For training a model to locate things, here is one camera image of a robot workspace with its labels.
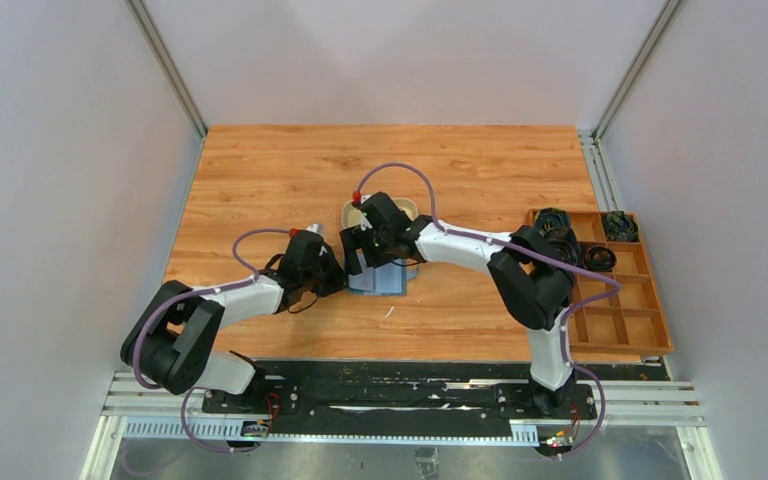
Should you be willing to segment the beige oval tray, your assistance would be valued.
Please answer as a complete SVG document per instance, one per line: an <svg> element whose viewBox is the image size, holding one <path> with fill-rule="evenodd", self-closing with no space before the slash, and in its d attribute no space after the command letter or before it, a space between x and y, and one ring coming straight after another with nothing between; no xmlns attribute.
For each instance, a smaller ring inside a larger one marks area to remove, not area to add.
<svg viewBox="0 0 768 480"><path fill-rule="evenodd" d="M407 198L394 198L393 201L411 220L419 215L418 207L412 200ZM360 223L360 212L355 209L350 202L345 203L341 211L341 228L346 229L358 226Z"/></svg>

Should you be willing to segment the blue card holder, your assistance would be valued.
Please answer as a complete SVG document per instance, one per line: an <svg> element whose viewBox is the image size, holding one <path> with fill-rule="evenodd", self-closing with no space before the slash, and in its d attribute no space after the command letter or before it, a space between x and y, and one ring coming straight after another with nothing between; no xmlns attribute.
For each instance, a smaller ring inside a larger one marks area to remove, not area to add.
<svg viewBox="0 0 768 480"><path fill-rule="evenodd" d="M377 268L363 267L360 274L348 276L349 293L363 296L405 296L408 282L419 274L415 265L388 263Z"/></svg>

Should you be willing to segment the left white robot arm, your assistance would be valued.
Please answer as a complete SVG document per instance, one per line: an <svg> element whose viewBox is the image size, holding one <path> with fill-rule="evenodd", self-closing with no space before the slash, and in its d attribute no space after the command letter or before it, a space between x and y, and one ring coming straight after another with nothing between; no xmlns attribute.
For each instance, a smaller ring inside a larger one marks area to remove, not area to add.
<svg viewBox="0 0 768 480"><path fill-rule="evenodd" d="M243 413L264 405L262 371L240 354L215 350L218 333L250 318L288 312L306 294L323 298L348 285L321 234L284 234L285 251L242 280L201 287L170 280L159 287L120 349L121 361L142 387L173 395L221 391Z"/></svg>

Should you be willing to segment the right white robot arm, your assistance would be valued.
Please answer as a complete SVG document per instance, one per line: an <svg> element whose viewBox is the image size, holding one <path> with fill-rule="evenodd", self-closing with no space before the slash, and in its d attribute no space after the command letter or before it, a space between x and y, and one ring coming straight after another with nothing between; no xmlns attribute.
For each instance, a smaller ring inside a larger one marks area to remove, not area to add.
<svg viewBox="0 0 768 480"><path fill-rule="evenodd" d="M507 312L526 329L533 408L552 418L569 407L576 380L569 349L560 339L560 316L570 304L575 278L537 229L458 230L431 215L410 218L384 192L354 193L351 205L360 222L340 233L350 276L407 261L446 263L489 275Z"/></svg>

